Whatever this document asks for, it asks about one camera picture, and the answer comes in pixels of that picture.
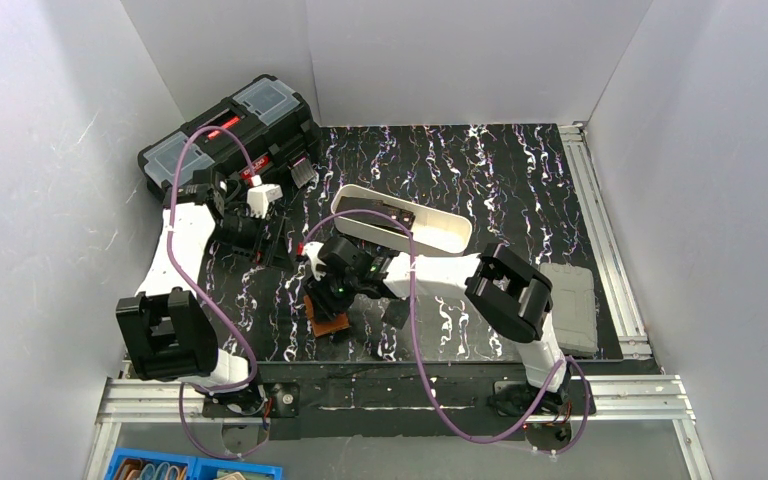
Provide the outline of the brown leather card holder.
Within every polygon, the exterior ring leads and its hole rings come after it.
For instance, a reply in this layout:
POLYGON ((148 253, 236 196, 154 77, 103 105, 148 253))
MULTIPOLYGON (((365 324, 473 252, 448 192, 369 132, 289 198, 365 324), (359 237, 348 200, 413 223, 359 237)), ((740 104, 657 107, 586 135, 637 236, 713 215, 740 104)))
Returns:
POLYGON ((333 319, 318 310, 309 295, 304 296, 305 315, 315 338, 324 337, 350 327, 346 313, 340 313, 333 319))

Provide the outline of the white oblong tray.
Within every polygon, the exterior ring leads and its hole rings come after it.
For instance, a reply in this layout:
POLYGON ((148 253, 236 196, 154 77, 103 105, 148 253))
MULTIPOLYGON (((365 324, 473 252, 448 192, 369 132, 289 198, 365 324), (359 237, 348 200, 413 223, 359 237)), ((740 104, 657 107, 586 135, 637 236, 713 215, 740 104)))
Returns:
POLYGON ((339 232, 401 252, 409 251, 413 240, 420 255, 460 256, 473 233, 464 216, 355 184, 342 186, 330 206, 333 214, 349 210, 351 215, 334 220, 339 232))

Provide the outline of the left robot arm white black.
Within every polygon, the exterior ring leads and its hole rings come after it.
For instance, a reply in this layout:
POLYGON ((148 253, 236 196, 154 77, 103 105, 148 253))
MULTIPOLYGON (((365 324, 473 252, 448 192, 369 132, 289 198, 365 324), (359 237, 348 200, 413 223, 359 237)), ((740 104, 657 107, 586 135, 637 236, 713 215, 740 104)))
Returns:
POLYGON ((115 308, 139 379, 189 383, 209 394, 236 392, 254 382, 254 353, 233 355, 220 347, 208 316, 216 315, 228 328, 233 323, 198 278, 213 243, 263 266, 289 266, 284 219, 276 210, 282 198, 278 184, 247 187, 211 170, 167 190, 163 229, 148 273, 115 308))

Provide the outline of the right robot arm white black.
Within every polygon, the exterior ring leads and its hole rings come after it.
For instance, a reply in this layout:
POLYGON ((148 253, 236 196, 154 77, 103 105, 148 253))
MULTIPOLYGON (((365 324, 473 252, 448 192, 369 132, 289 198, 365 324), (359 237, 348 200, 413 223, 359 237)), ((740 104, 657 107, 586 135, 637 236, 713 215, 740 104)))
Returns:
POLYGON ((552 283, 501 243, 459 257, 412 257, 407 252, 373 255, 336 236, 299 246, 297 258, 310 268, 303 289, 306 314, 316 327, 345 324, 357 296, 459 300, 514 344, 531 386, 555 395, 566 391, 567 362, 551 318, 552 283))

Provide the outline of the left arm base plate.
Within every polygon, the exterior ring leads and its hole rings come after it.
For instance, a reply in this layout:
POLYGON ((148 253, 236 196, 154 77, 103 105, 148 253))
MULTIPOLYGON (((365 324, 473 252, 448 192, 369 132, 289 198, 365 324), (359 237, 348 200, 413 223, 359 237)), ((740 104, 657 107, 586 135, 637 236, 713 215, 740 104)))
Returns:
POLYGON ((207 396, 202 415, 206 418, 294 418, 301 399, 298 383, 263 383, 243 390, 207 396))

